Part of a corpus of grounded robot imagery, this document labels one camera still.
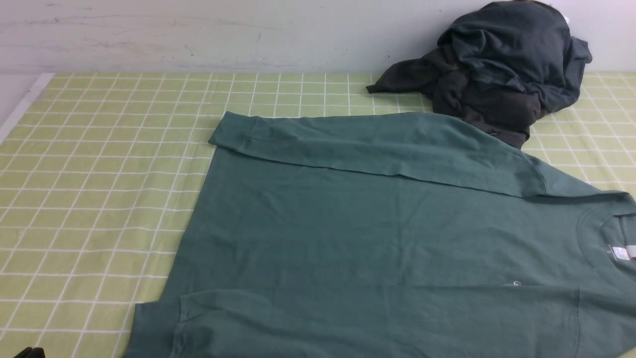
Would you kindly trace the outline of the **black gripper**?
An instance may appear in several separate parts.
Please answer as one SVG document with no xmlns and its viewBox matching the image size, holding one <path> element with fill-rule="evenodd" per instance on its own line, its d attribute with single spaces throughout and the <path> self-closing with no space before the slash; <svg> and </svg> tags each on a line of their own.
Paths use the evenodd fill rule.
<svg viewBox="0 0 636 358">
<path fill-rule="evenodd" d="M 41 347 L 26 347 L 14 358 L 46 358 L 45 350 Z"/>
</svg>

